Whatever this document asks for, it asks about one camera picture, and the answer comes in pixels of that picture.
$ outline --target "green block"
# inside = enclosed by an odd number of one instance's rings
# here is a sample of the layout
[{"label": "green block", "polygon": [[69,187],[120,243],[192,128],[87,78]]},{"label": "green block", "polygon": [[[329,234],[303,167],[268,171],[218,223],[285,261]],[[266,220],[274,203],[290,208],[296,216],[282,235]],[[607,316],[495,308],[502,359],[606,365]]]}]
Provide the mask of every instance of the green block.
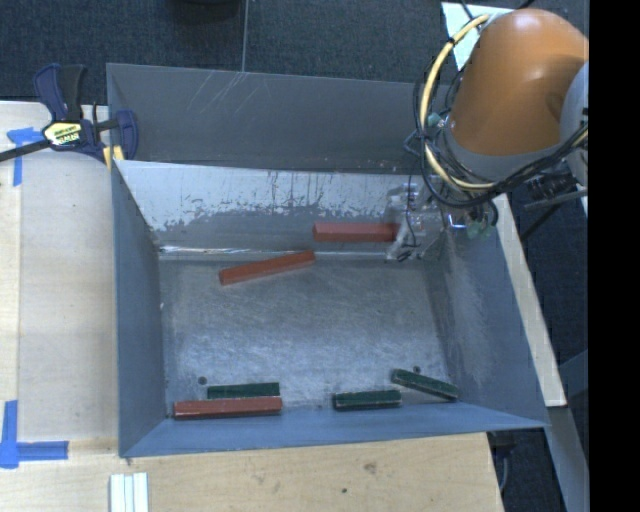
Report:
[{"label": "green block", "polygon": [[333,395],[333,405],[338,411],[397,407],[401,403],[402,395],[397,389],[336,393]]},{"label": "green block", "polygon": [[460,395],[457,386],[453,384],[406,370],[393,370],[391,373],[391,382],[449,400],[456,400]]},{"label": "green block", "polygon": [[234,384],[231,386],[209,386],[207,399],[217,398],[255,398],[260,396],[280,396],[279,382],[260,382],[257,384]]}]

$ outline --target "black carpet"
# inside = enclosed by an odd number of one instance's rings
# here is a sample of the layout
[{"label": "black carpet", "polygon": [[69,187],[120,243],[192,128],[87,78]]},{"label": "black carpet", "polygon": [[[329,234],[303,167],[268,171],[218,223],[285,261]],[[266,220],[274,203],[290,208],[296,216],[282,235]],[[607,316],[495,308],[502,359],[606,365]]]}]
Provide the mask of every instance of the black carpet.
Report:
[{"label": "black carpet", "polygon": [[[589,35],[588,0],[532,6]],[[0,0],[0,99],[34,101],[33,75],[52,62],[88,67],[84,104],[107,103],[109,62],[413,82],[446,39],[437,0]],[[448,62],[442,83],[454,73]],[[541,212],[524,209],[525,187],[510,199],[522,234]],[[587,348],[587,232],[573,201],[523,243],[559,364]],[[588,456],[588,395],[571,406]],[[544,433],[516,432],[515,440],[506,511],[564,512]]]}]

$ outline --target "wooden block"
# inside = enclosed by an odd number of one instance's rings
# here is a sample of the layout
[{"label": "wooden block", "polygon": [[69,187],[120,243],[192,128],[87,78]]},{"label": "wooden block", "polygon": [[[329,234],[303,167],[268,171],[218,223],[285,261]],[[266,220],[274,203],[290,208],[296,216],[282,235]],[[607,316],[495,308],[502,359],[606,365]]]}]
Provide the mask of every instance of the wooden block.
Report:
[{"label": "wooden block", "polygon": [[173,416],[177,420],[260,416],[281,410],[282,399],[279,396],[187,400],[173,404]]},{"label": "wooden block", "polygon": [[309,250],[295,254],[286,254],[285,256],[278,256],[277,258],[268,260],[254,261],[237,267],[225,268],[218,273],[218,277],[220,278],[220,283],[225,286],[240,281],[247,281],[249,279],[308,267],[315,261],[315,253]]},{"label": "wooden block", "polygon": [[336,393],[333,395],[333,406],[338,411],[397,407],[401,403],[402,395],[397,389]]},{"label": "wooden block", "polygon": [[313,238],[317,242],[393,242],[399,224],[366,222],[316,222]]},{"label": "wooden block", "polygon": [[391,382],[400,384],[401,386],[437,395],[448,400],[456,400],[460,395],[457,386],[433,379],[419,373],[408,372],[407,370],[393,370],[391,373]]},{"label": "wooden block", "polygon": [[260,396],[280,396],[278,382],[260,382],[257,384],[233,384],[230,386],[209,386],[207,398],[256,398]]}]

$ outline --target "red block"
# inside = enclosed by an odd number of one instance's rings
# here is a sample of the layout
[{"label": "red block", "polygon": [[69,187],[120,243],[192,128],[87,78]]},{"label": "red block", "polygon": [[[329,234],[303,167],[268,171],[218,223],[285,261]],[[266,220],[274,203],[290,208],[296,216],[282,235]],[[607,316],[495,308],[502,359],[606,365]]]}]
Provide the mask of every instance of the red block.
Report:
[{"label": "red block", "polygon": [[177,420],[256,416],[281,410],[282,398],[279,396],[187,400],[173,404],[173,416]]},{"label": "red block", "polygon": [[366,222],[316,222],[313,238],[317,242],[393,242],[399,224]]},{"label": "red block", "polygon": [[220,283],[224,285],[256,279],[258,277],[279,274],[298,268],[308,267],[316,261],[313,251],[304,251],[295,254],[286,254],[268,260],[254,261],[246,265],[225,268],[218,273]]}]

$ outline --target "table surface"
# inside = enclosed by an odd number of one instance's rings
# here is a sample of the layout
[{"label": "table surface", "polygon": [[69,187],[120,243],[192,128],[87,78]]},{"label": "table surface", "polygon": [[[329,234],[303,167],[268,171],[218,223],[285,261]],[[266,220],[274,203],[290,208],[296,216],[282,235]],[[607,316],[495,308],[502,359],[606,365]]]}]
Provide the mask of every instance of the table surface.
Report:
[{"label": "table surface", "polygon": [[[0,151],[8,130],[48,122],[40,104],[0,102]],[[69,440],[69,458],[0,470],[0,510],[106,511],[109,476],[135,472],[148,474],[152,510],[504,510],[484,433],[119,458],[108,170],[48,149],[23,159],[18,187],[13,169],[0,164],[0,401],[18,399],[18,440]],[[566,405],[508,202],[497,204],[545,403]]]}]

